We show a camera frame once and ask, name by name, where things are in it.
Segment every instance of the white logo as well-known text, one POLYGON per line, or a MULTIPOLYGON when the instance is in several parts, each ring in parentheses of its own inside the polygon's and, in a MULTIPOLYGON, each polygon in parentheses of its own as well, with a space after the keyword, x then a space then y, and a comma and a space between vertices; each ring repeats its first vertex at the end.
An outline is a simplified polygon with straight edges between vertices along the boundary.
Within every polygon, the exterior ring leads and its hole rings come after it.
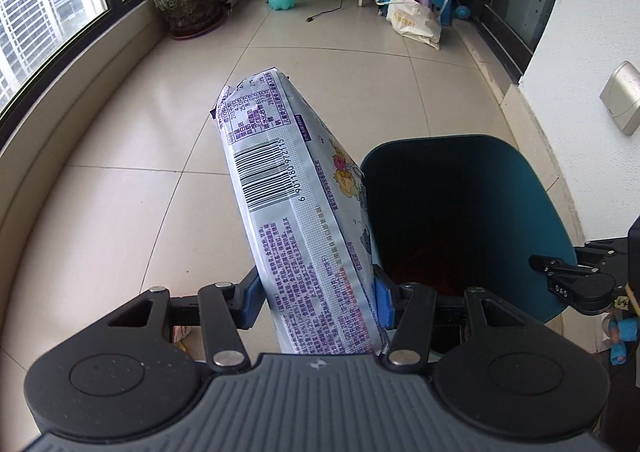
POLYGON ((313 362, 309 362, 309 366, 313 367, 316 371, 319 371, 327 365, 328 364, 324 360, 322 360, 322 358, 316 358, 313 362))

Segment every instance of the textured white wall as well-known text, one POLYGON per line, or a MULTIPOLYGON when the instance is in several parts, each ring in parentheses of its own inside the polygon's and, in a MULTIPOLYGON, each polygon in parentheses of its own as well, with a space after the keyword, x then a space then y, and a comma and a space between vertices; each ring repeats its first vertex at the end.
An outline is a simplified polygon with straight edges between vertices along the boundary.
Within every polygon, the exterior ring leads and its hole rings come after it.
POLYGON ((640 215, 640 129, 623 135, 599 99, 623 60, 640 69, 640 0, 557 0, 520 82, 587 239, 625 236, 640 215))

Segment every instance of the screw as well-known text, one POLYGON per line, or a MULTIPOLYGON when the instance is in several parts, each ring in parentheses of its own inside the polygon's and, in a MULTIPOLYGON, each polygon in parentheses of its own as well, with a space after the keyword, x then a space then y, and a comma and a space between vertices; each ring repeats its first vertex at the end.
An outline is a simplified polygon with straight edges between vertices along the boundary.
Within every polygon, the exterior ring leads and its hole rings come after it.
POLYGON ((213 363, 220 367, 236 367, 244 362, 244 355, 239 351, 224 350, 213 355, 213 363))
POLYGON ((395 366, 414 366, 420 361, 420 355, 411 349, 398 349, 389 355, 389 362, 395 366))

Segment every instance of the purple and white package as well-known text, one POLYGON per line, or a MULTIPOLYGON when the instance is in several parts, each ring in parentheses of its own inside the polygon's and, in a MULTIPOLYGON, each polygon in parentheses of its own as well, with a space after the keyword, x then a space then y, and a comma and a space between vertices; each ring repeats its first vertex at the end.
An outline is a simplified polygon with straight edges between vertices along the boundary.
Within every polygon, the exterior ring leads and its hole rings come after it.
POLYGON ((362 173, 272 68, 212 115, 284 353, 379 353, 362 173))

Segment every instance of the blue ball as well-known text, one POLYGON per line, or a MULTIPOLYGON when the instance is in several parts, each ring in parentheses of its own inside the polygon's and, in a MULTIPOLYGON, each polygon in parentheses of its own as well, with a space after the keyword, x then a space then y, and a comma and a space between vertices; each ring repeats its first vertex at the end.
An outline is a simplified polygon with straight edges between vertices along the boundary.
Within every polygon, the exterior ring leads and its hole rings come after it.
POLYGON ((456 7, 454 13, 458 19, 469 19, 469 17, 471 17, 471 10, 469 10, 469 8, 465 7, 464 5, 456 7))

